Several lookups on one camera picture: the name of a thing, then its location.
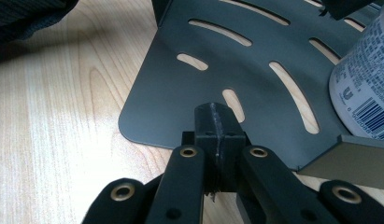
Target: oval cutout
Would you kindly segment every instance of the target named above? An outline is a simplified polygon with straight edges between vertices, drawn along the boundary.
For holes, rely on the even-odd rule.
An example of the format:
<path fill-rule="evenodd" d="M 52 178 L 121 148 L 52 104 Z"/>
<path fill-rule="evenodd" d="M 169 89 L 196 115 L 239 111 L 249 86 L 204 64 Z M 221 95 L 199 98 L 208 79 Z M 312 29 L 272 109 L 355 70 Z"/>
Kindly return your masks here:
<path fill-rule="evenodd" d="M 362 32 L 365 28 L 365 25 L 362 23 L 352 19 L 352 18 L 345 18 L 344 22 L 352 27 L 354 27 L 357 31 Z"/>
<path fill-rule="evenodd" d="M 234 1 L 234 0 L 220 0 L 220 1 L 222 1 L 224 3 L 232 4 L 232 5 L 235 5 L 238 7 L 243 7 L 243 8 L 249 9 L 249 10 L 254 11 L 254 12 L 257 12 L 257 13 L 261 14 L 262 16 L 267 17 L 270 20 L 278 22 L 281 25 L 290 25 L 291 24 L 291 22 L 289 20 L 279 16 L 278 14 L 276 14 L 270 10 L 267 10 L 263 7 L 255 6 L 251 3 L 246 3 L 246 2 L 242 2 L 242 1 Z"/>
<path fill-rule="evenodd" d="M 195 67 L 196 69 L 200 71 L 206 71 L 208 68 L 208 64 L 203 63 L 202 61 L 194 58 L 193 56 L 190 56 L 185 53 L 180 53 L 177 56 L 177 59 L 180 60 L 181 62 L 188 63 L 189 65 Z"/>
<path fill-rule="evenodd" d="M 320 41 L 317 38 L 310 38 L 309 42 L 312 46 L 314 46 L 317 50 L 319 50 L 326 58 L 329 59 L 333 64 L 338 64 L 340 62 L 340 57 L 334 53 L 334 51 L 329 48 L 326 44 Z"/>
<path fill-rule="evenodd" d="M 226 89 L 222 93 L 224 100 L 226 101 L 226 104 L 233 109 L 233 112 L 235 113 L 235 117 L 238 120 L 238 123 L 241 123 L 245 120 L 244 110 L 242 109 L 241 103 L 238 100 L 237 95 L 235 94 L 235 91 L 231 89 Z"/>
<path fill-rule="evenodd" d="M 313 5 L 314 7 L 323 7 L 323 4 L 317 0 L 305 0 L 305 2 L 308 2 L 309 4 Z"/>
<path fill-rule="evenodd" d="M 291 75 L 279 63 L 271 62 L 269 65 L 291 94 L 293 101 L 296 103 L 297 109 L 299 110 L 300 116 L 302 117 L 306 130 L 313 134 L 319 133 L 320 128 L 311 107 Z"/>
<path fill-rule="evenodd" d="M 252 46 L 252 42 L 250 40 L 248 40 L 247 38 L 245 38 L 244 36 L 234 32 L 232 30 L 229 30 L 227 28 L 221 27 L 218 24 L 214 24 L 214 23 L 208 22 L 208 21 L 199 21 L 199 20 L 189 20 L 189 24 L 194 25 L 194 26 L 198 26 L 198 27 L 202 27 L 202 28 L 206 28 L 208 30 L 217 32 L 221 35 L 225 35 L 225 36 L 232 38 L 236 42 L 238 42 L 238 43 L 240 43 L 246 47 Z"/>

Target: black fabric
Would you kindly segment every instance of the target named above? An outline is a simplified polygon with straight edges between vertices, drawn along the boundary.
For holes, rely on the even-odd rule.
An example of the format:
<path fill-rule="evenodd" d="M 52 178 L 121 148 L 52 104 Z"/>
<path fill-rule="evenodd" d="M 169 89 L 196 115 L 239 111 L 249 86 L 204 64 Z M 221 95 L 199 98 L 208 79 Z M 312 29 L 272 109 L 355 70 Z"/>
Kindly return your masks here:
<path fill-rule="evenodd" d="M 78 0 L 0 0 L 0 44 L 60 21 Z"/>

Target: white bottle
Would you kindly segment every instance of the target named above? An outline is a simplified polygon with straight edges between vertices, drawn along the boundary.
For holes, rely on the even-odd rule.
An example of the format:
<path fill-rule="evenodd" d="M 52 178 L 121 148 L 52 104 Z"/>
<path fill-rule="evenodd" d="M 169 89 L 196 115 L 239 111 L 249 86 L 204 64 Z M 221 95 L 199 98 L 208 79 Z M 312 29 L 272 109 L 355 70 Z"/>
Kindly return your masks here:
<path fill-rule="evenodd" d="M 384 140 L 384 6 L 351 52 L 334 67 L 329 93 L 351 133 Z"/>

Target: wooden table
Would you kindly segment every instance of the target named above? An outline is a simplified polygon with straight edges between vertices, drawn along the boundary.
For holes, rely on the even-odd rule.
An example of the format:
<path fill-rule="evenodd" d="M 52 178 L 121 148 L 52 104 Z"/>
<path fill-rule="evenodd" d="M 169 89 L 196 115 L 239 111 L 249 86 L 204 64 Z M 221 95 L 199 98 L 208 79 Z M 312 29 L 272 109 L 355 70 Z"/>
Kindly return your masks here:
<path fill-rule="evenodd" d="M 171 150 L 118 128 L 156 30 L 149 0 L 81 0 L 58 24 L 0 47 L 0 223 L 80 223 L 109 182 L 164 171 Z M 363 189 L 384 204 L 384 190 Z M 242 223 L 235 195 L 206 198 L 204 222 Z"/>

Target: metal ring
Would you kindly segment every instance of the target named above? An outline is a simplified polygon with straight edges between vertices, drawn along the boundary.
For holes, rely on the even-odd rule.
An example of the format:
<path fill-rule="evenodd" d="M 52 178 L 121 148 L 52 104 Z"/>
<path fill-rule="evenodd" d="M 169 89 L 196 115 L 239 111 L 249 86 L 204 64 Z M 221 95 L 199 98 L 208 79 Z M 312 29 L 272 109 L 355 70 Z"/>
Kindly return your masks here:
<path fill-rule="evenodd" d="M 264 158 L 266 156 L 268 156 L 268 153 L 266 150 L 262 149 L 262 148 L 259 148 L 259 147 L 253 147 L 249 153 L 254 156 L 254 157 L 258 157 L 258 158 Z"/>
<path fill-rule="evenodd" d="M 341 191 L 345 191 L 348 196 L 344 196 Z M 345 187 L 335 186 L 332 188 L 332 193 L 334 194 L 334 196 L 336 196 L 338 199 L 345 203 L 361 203 L 363 201 L 363 199 L 358 193 L 356 193 L 352 189 L 348 189 Z"/>
<path fill-rule="evenodd" d="M 193 157 L 197 155 L 197 150 L 195 150 L 193 147 L 185 147 L 180 151 L 180 155 L 182 157 Z"/>
<path fill-rule="evenodd" d="M 130 183 L 124 183 L 118 185 L 116 188 L 110 192 L 110 198 L 116 202 L 122 202 L 125 201 L 131 197 L 133 197 L 135 193 L 135 187 L 133 184 Z"/>

